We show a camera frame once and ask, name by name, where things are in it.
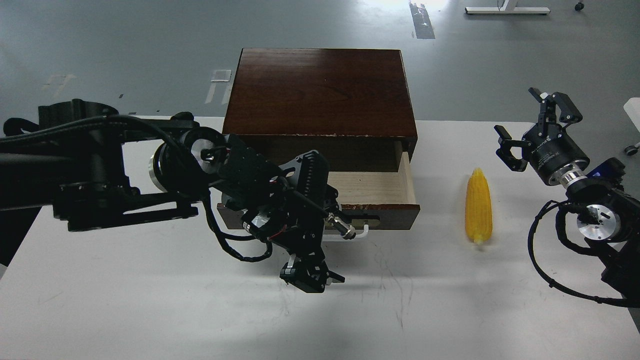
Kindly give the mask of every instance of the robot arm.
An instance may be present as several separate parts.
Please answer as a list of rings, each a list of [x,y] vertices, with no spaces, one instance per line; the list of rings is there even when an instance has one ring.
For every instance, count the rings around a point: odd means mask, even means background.
[[[535,88],[529,92],[540,103],[540,114],[522,140],[513,140],[502,126],[495,126],[495,130],[500,144],[496,154],[512,171],[524,171],[530,164],[546,185],[560,184],[566,189],[568,200],[548,202],[529,232],[529,254],[536,270],[549,286],[570,295],[615,306],[640,307],[640,202],[624,192],[621,185],[624,165],[611,158],[585,174],[589,158],[566,132],[569,125],[582,120],[580,111],[566,94],[541,94]],[[567,124],[564,127],[556,122],[556,106],[561,109],[560,122]],[[512,155],[513,147],[522,149],[522,158]],[[581,294],[558,284],[538,266],[533,254],[533,235],[542,216],[554,208],[558,208],[556,233],[560,242],[579,254],[598,257],[605,266],[602,280],[625,299]],[[567,238],[567,213],[578,214],[576,226],[588,247]],[[616,250],[612,243],[624,245]]]
[[[0,210],[51,204],[69,231],[86,231],[193,217],[202,201],[207,223],[223,249],[241,261],[260,261],[273,244],[291,259],[280,277],[306,292],[344,282],[329,271],[321,248],[325,221],[343,237],[355,236],[340,212],[337,190],[327,185],[329,164],[310,151],[277,166],[236,135],[201,127],[190,113],[171,120],[119,115],[104,104],[74,99],[38,109],[40,125],[10,119],[0,139]],[[141,194],[124,171],[122,144],[162,139],[149,166],[159,193]],[[209,188],[243,211],[248,236],[225,234],[212,212]],[[175,208],[129,213],[173,202]],[[258,239],[267,251],[240,255],[227,240]]]

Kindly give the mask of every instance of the white object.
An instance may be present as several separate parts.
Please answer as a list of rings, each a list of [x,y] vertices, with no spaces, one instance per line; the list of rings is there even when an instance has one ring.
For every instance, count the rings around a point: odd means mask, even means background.
[[[368,235],[369,235],[369,224],[364,224],[364,226],[362,227],[362,232],[356,234],[356,237],[351,240],[346,240],[337,234],[325,234],[322,236],[322,240],[330,241],[330,242],[355,241],[360,239],[366,239]]]
[[[228,256],[202,207],[194,218],[85,233],[68,233],[44,207],[0,280],[0,359],[637,359],[626,309],[564,295],[538,277],[527,232],[564,189],[532,169],[509,171],[493,125],[418,121],[411,165],[422,211],[413,228],[323,244],[329,268],[346,277],[323,294],[278,278],[289,258],[278,247],[257,264]],[[513,136],[531,127],[501,125]],[[158,145],[124,149],[143,193],[157,191],[147,161]],[[464,228],[476,167],[493,207],[493,236],[480,249]],[[600,281],[599,260],[555,240],[553,217],[536,233],[540,265],[576,290],[618,297]],[[582,239],[575,227],[568,236]],[[264,251],[257,241],[233,246]]]
[[[551,12],[549,8],[531,8],[531,7],[518,7],[518,0],[505,0],[502,7],[497,6],[483,6],[473,7],[467,6],[465,12],[467,14],[510,14],[510,13],[529,13],[529,14],[548,14]]]
[[[627,112],[631,122],[636,126],[636,129],[640,131],[640,97],[632,97],[623,108]],[[635,147],[640,147],[640,142],[635,144]]]

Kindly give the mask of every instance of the wooden box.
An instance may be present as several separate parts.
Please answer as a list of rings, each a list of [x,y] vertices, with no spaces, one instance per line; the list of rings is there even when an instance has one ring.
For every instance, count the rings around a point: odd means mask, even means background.
[[[223,133],[275,163],[311,149],[331,164],[329,184],[361,227],[409,229],[417,142],[399,50],[243,49]],[[239,217],[222,205],[230,229]]]

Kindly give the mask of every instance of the corn cob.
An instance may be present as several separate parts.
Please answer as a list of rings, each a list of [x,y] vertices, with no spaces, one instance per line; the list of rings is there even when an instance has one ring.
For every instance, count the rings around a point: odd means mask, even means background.
[[[465,230],[469,240],[476,244],[485,242],[493,231],[489,185],[480,168],[474,170],[467,183]]]

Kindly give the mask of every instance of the chair wheel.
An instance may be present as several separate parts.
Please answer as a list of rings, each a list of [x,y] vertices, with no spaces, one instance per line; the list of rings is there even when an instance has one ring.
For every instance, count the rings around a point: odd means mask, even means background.
[[[638,148],[633,145],[627,146],[625,148],[625,154],[627,154],[627,156],[635,155],[637,152],[638,152]]]

